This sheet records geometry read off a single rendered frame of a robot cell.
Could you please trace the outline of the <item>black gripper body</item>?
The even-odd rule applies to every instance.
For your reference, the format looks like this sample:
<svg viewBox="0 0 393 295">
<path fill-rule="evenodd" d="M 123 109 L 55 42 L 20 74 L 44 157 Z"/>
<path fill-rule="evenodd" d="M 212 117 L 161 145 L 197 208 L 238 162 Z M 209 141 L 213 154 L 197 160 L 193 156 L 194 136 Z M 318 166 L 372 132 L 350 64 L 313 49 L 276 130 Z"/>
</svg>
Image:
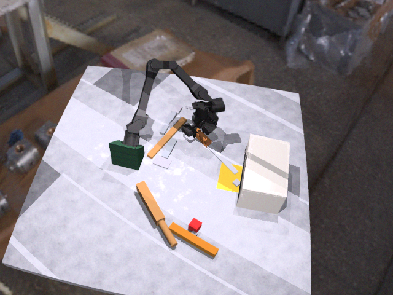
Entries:
<svg viewBox="0 0 393 295">
<path fill-rule="evenodd" d="M 195 118 L 193 119 L 194 124 L 191 126 L 189 123 L 183 125 L 181 127 L 181 130 L 188 136 L 192 136 L 195 134 L 195 132 L 197 131 L 197 128 L 200 124 L 201 121 L 205 121 L 207 117 L 209 117 L 209 120 L 219 120 L 218 115 L 216 115 L 215 113 L 212 113 L 211 111 L 208 112 L 207 116 L 205 117 L 199 117 L 196 115 L 196 113 L 193 113 L 195 115 Z"/>
</svg>

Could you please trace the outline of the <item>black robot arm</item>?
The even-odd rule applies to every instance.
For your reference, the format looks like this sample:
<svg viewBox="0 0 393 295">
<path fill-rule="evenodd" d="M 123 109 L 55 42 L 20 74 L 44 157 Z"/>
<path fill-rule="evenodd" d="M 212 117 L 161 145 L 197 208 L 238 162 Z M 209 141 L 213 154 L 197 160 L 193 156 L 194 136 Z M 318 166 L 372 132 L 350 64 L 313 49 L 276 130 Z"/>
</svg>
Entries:
<svg viewBox="0 0 393 295">
<path fill-rule="evenodd" d="M 195 99 L 208 101 L 192 103 L 193 109 L 196 109 L 195 113 L 197 116 L 207 116 L 208 108 L 212 113 L 225 112 L 225 105 L 222 98 L 212 99 L 208 95 L 207 89 L 196 83 L 175 61 L 159 61 L 154 58 L 149 60 L 146 64 L 145 83 L 142 88 L 138 108 L 132 118 L 132 121 L 126 125 L 127 130 L 125 131 L 122 143 L 124 145 L 136 147 L 139 144 L 139 131 L 145 127 L 149 118 L 146 114 L 146 107 L 150 98 L 154 79 L 158 74 L 159 69 L 170 69 L 189 88 Z M 216 120 L 209 120 L 209 117 L 207 117 L 205 121 L 200 122 L 198 128 L 202 129 L 206 135 L 209 135 L 217 128 L 216 125 Z"/>
</svg>

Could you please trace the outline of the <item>orange block with cylindrical handle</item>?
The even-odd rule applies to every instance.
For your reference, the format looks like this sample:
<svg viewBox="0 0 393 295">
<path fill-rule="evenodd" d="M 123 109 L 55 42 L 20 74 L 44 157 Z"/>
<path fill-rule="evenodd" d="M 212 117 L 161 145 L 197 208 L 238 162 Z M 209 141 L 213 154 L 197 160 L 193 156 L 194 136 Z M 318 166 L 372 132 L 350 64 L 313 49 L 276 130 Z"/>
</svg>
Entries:
<svg viewBox="0 0 393 295">
<path fill-rule="evenodd" d="M 145 207 L 147 208 L 150 216 L 154 220 L 156 226 L 160 226 L 162 232 L 164 233 L 166 239 L 168 240 L 171 247 L 175 247 L 178 243 L 176 239 L 173 237 L 171 231 L 165 223 L 165 216 L 161 212 L 157 202 L 154 197 L 150 193 L 149 188 L 147 187 L 144 181 L 136 184 L 136 190 L 143 201 Z"/>
</svg>

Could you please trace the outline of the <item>orange bar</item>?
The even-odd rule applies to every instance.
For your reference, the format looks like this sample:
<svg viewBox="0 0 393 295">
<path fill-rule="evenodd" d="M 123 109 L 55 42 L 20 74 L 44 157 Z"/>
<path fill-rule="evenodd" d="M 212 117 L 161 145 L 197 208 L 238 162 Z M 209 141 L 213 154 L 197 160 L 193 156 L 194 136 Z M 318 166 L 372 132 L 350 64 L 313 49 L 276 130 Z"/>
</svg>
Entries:
<svg viewBox="0 0 393 295">
<path fill-rule="evenodd" d="M 173 127 L 162 137 L 162 139 L 147 154 L 151 159 L 159 152 L 159 150 L 174 136 L 174 134 L 186 123 L 187 119 L 181 117 Z"/>
<path fill-rule="evenodd" d="M 178 226 L 175 223 L 172 223 L 168 228 L 173 234 L 177 235 L 181 239 L 184 239 L 189 244 L 197 247 L 198 249 L 203 250 L 206 254 L 209 254 L 212 257 L 214 257 L 219 250 L 215 246 L 210 245 L 208 242 L 202 240 L 194 234 L 191 234 L 186 229 Z"/>
</svg>

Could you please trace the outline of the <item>red block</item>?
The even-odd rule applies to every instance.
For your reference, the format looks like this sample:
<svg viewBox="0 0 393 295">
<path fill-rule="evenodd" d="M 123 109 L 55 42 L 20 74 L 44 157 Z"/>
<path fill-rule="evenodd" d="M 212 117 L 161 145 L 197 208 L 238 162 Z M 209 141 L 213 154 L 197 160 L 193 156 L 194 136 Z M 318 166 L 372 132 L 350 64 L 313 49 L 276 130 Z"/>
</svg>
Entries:
<svg viewBox="0 0 393 295">
<path fill-rule="evenodd" d="M 201 228 L 201 226 L 202 226 L 202 222 L 193 218 L 188 225 L 188 229 L 197 233 Z"/>
</svg>

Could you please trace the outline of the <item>brown cylinder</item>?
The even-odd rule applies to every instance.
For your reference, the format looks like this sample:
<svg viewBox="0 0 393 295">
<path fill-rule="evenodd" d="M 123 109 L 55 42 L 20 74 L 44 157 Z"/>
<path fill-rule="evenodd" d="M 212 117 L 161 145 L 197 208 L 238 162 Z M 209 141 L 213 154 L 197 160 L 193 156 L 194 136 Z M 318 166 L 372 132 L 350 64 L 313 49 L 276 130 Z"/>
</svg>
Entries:
<svg viewBox="0 0 393 295">
<path fill-rule="evenodd" d="M 199 129 L 197 128 L 196 138 L 201 141 L 233 174 L 237 174 L 238 171 L 234 168 L 234 166 L 212 145 L 211 140 Z"/>
</svg>

